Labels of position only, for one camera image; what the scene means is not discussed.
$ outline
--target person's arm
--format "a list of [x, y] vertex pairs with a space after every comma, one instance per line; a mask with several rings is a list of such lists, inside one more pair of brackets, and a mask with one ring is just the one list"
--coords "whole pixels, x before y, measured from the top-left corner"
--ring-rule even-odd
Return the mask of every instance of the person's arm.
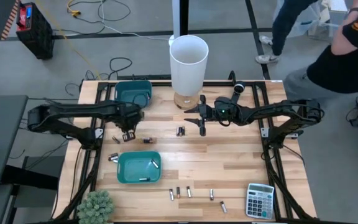
[[[352, 8], [358, 7], [358, 0], [354, 0]], [[339, 26], [338, 30], [335, 33], [334, 40], [331, 46], [331, 52], [334, 55], [345, 55], [350, 52], [353, 52], [358, 49], [358, 46], [355, 46], [349, 40], [350, 35], [357, 35], [357, 34], [349, 34], [351, 30], [351, 26], [357, 22], [358, 20], [358, 12], [352, 11], [347, 18], [343, 21], [341, 26]]]

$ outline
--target concrete floor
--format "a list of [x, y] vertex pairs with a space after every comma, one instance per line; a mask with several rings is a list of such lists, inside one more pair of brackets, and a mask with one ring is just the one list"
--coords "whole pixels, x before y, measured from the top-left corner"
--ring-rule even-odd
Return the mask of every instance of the concrete floor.
[[[132, 14], [122, 21], [110, 22], [110, 26], [123, 32], [172, 30], [171, 1], [122, 1], [128, 4]], [[251, 1], [257, 26], [271, 27], [275, 1]], [[42, 3], [64, 29], [82, 32], [99, 29], [98, 26], [84, 24], [65, 14], [65, 1], [47, 0]], [[109, 1], [106, 3], [106, 17], [120, 17], [124, 12], [124, 9], [114, 4]], [[78, 9], [83, 12], [85, 18], [97, 19], [97, 4], [84, 4]], [[251, 27], [243, 0], [191, 0], [189, 26], [190, 29]], [[10, 36], [15, 36], [14, 30], [13, 27]], [[239, 79], [263, 79], [261, 66], [254, 61], [257, 49], [252, 33], [198, 36], [207, 41], [210, 47], [206, 79], [226, 79], [230, 70], [236, 71]], [[133, 65], [120, 75], [170, 73], [168, 44], [164, 40], [116, 37], [75, 39], [71, 42], [100, 72], [109, 71], [110, 58], [128, 57], [133, 61]], [[282, 80], [291, 71], [314, 62], [327, 44], [311, 40], [307, 36], [288, 39], [280, 63], [268, 66], [271, 79]], [[124, 62], [117, 62], [114, 67], [119, 68], [123, 64]], [[0, 41], [0, 95], [76, 98], [78, 93], [74, 89], [71, 89], [74, 96], [70, 96], [65, 93], [64, 87], [67, 83], [79, 83], [89, 69], [89, 66], [70, 50], [65, 40], [55, 41], [53, 59], [48, 61], [37, 60], [18, 41]], [[358, 128], [352, 128], [345, 120], [346, 113], [354, 107], [355, 97], [356, 95], [349, 95], [329, 102], [325, 106], [326, 117], [323, 122], [306, 129], [300, 138], [314, 204], [322, 220], [358, 223]], [[43, 102], [30, 100], [27, 109], [40, 103]], [[19, 131], [11, 156], [19, 155], [23, 149], [25, 153], [19, 159], [9, 160], [9, 163], [21, 166], [24, 156], [41, 156], [62, 141], [58, 136]], [[64, 155], [64, 148], [54, 154]], [[18, 209], [14, 223], [47, 220], [53, 199], [46, 201], [48, 204], [40, 203], [38, 207]]]

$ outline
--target calculator display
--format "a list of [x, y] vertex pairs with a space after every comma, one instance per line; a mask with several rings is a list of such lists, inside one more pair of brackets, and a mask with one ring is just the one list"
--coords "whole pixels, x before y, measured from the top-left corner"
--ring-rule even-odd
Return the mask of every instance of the calculator display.
[[268, 193], [273, 192], [273, 188], [271, 188], [271, 187], [263, 187], [263, 186], [256, 186], [256, 185], [250, 185], [249, 189], [250, 190], [258, 190], [261, 192], [268, 192]]

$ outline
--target white cup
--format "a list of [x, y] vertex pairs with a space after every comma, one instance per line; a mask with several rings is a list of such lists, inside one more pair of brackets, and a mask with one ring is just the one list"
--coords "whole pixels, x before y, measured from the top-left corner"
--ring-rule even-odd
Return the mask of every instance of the white cup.
[[209, 48], [194, 35], [176, 38], [169, 49], [173, 89], [181, 96], [195, 96], [203, 87]]

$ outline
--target teal bin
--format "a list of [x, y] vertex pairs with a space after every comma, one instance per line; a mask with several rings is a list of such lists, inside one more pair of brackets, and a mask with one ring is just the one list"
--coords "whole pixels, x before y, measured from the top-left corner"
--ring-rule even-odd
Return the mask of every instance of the teal bin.
[[117, 179], [122, 184], [156, 183], [161, 178], [161, 156], [155, 151], [125, 152], [119, 156]]
[[135, 103], [141, 108], [149, 105], [152, 97], [152, 84], [147, 80], [119, 82], [115, 87], [114, 100]]

